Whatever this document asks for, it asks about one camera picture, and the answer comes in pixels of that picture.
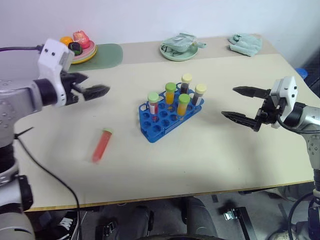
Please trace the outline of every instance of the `red test tube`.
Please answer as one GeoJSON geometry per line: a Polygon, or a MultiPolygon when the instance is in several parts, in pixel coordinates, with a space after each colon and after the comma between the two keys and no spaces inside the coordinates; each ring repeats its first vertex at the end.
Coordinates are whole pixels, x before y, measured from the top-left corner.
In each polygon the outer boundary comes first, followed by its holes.
{"type": "Polygon", "coordinates": [[[92,162],[97,163],[101,160],[102,155],[104,154],[104,151],[107,147],[107,144],[109,142],[109,139],[112,135],[112,130],[109,128],[104,128],[103,133],[100,137],[99,143],[96,146],[93,156],[92,156],[92,162]]]}

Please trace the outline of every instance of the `green plate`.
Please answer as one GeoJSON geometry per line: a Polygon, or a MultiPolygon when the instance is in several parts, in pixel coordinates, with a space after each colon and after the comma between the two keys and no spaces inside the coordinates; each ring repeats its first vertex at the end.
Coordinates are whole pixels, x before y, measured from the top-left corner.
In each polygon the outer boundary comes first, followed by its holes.
{"type": "Polygon", "coordinates": [[[97,45],[98,51],[90,60],[73,64],[69,68],[69,72],[79,72],[94,69],[108,69],[121,64],[123,59],[122,47],[118,44],[100,44],[97,45]]]}
{"type": "Polygon", "coordinates": [[[187,51],[185,51],[185,52],[183,52],[183,53],[181,53],[179,55],[173,55],[172,52],[166,51],[165,48],[162,47],[162,46],[163,45],[161,44],[160,45],[160,53],[166,59],[169,59],[171,61],[176,61],[176,62],[182,62],[182,61],[186,61],[186,60],[192,59],[198,52],[198,47],[191,45],[191,47],[187,51]]]}

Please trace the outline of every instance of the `green cap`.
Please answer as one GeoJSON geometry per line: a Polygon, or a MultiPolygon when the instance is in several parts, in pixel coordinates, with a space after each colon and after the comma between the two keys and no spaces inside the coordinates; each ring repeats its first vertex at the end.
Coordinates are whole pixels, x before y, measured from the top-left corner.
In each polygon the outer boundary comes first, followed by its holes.
{"type": "Polygon", "coordinates": [[[182,104],[188,104],[190,102],[190,97],[188,94],[180,94],[179,96],[179,103],[182,103],[182,104]]]}
{"type": "Polygon", "coordinates": [[[176,85],[173,83],[173,82],[168,82],[166,85],[165,85],[165,90],[167,92],[174,92],[176,90],[176,85]]]}
{"type": "Polygon", "coordinates": [[[148,94],[148,101],[149,103],[152,103],[152,104],[157,103],[159,101],[159,94],[156,93],[155,91],[150,92],[148,94]]]}

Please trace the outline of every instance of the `yellow cap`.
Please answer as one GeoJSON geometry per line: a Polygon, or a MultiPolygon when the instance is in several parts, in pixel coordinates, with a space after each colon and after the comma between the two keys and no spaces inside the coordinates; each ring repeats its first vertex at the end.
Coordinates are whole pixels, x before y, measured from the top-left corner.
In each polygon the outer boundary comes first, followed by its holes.
{"type": "Polygon", "coordinates": [[[183,74],[181,81],[183,83],[189,84],[192,81],[192,75],[190,73],[183,74]]]}
{"type": "Polygon", "coordinates": [[[195,92],[197,94],[204,94],[207,91],[207,86],[204,84],[195,85],[195,92]]]}

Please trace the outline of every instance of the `yellow plate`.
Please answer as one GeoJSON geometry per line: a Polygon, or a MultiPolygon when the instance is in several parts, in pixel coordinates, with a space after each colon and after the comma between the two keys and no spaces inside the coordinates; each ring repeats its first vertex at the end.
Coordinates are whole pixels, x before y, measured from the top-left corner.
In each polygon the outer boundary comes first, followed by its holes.
{"type": "Polygon", "coordinates": [[[84,62],[92,59],[92,58],[94,57],[94,55],[96,55],[97,50],[98,50],[98,46],[96,45],[96,46],[95,46],[95,50],[94,50],[94,52],[92,53],[92,55],[88,56],[88,57],[85,58],[85,59],[79,60],[79,61],[73,61],[71,64],[81,64],[81,63],[84,63],[84,62]]]}

